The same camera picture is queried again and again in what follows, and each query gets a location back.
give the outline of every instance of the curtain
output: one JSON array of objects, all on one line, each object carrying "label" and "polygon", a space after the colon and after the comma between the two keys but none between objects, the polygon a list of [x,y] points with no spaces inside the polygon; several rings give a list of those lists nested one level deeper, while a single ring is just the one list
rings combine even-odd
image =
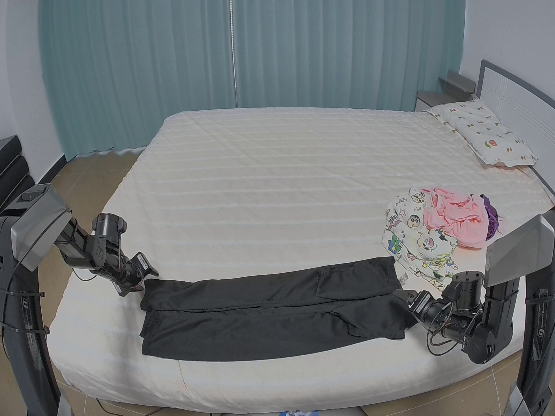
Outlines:
[{"label": "curtain", "polygon": [[232,0],[238,107],[413,110],[459,70],[465,0]]},{"label": "curtain", "polygon": [[40,0],[39,39],[68,160],[147,145],[180,111],[235,107],[229,0]]}]

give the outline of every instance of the nightstand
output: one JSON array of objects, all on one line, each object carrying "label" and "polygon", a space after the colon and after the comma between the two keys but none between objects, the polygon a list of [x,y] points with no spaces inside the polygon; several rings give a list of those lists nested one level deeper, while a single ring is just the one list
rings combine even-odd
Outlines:
[{"label": "nightstand", "polygon": [[443,92],[418,91],[416,93],[415,111],[423,111],[444,103],[472,100],[472,94],[476,88],[476,83],[472,80],[449,70],[447,77],[445,79],[440,77],[439,81]]}]

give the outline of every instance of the wall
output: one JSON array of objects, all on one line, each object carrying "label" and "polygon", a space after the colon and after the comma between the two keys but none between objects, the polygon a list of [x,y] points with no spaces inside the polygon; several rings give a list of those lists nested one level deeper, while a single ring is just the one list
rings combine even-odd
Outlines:
[{"label": "wall", "polygon": [[39,181],[63,155],[38,46],[38,0],[0,0],[0,135],[17,134]]},{"label": "wall", "polygon": [[460,73],[478,83],[482,59],[555,98],[555,0],[466,0]]}]

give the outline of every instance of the white bed sheet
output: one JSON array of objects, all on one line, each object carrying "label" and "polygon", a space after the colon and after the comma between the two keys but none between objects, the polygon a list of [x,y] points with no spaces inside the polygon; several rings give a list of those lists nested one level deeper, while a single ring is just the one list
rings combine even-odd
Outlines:
[{"label": "white bed sheet", "polygon": [[[380,240],[388,202],[411,186],[437,185],[486,194],[510,230],[552,206],[537,180],[482,165],[428,113],[271,108],[169,117],[104,211],[128,222],[127,255],[143,251],[162,279],[197,281],[387,256]],[[485,250],[454,253],[461,270],[483,271],[484,257]],[[405,288],[433,289],[412,274]],[[141,296],[120,298],[103,279],[72,275],[48,337],[68,383],[121,402],[260,413],[402,398],[489,366],[460,350],[432,357],[421,326],[403,341],[284,359],[143,356]],[[522,346],[523,295],[514,325],[495,362]]]}]

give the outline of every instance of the crumpled pink garment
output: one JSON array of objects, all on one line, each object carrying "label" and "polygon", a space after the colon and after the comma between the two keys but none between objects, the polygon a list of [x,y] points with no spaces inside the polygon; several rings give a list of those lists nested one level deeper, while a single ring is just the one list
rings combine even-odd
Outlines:
[{"label": "crumpled pink garment", "polygon": [[438,228],[456,237],[462,246],[485,245],[489,218],[479,195],[471,197],[448,186],[423,191],[431,198],[431,205],[424,208],[424,224],[428,229]]}]

